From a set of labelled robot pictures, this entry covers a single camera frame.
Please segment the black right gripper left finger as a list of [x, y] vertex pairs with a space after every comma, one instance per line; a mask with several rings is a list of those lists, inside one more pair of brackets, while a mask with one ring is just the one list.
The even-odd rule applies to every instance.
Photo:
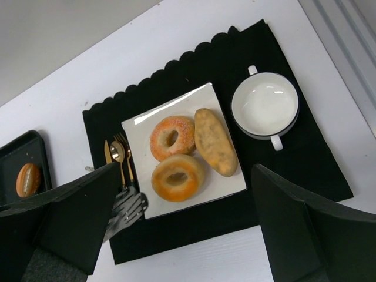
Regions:
[[111, 163], [1, 207], [1, 281], [86, 281], [120, 186]]

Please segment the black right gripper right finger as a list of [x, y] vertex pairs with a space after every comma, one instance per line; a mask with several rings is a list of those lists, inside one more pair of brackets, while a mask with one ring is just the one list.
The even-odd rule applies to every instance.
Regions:
[[375, 281], [375, 215], [295, 185], [263, 165], [251, 185], [274, 281]]

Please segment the metal tongs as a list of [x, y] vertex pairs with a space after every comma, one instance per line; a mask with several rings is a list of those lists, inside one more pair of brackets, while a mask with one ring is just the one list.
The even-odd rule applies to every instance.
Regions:
[[102, 243], [138, 221], [148, 208], [149, 202], [142, 192], [133, 186], [125, 187], [115, 198], [112, 213]]

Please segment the glazed ring donut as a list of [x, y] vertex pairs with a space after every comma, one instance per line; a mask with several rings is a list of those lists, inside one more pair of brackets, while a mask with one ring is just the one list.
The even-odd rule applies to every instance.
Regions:
[[150, 135], [150, 151], [160, 162], [172, 155], [189, 154], [194, 147], [194, 123], [185, 116], [164, 118]]
[[176, 154], [156, 166], [151, 184], [159, 197], [169, 202], [183, 202], [199, 191], [204, 178], [204, 168], [195, 158]]

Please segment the long golden bread loaf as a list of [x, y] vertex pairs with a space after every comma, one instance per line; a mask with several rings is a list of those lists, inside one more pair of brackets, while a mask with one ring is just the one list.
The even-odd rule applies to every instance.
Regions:
[[235, 149], [216, 114], [207, 108], [194, 114], [196, 148], [217, 173], [231, 177], [237, 169]]

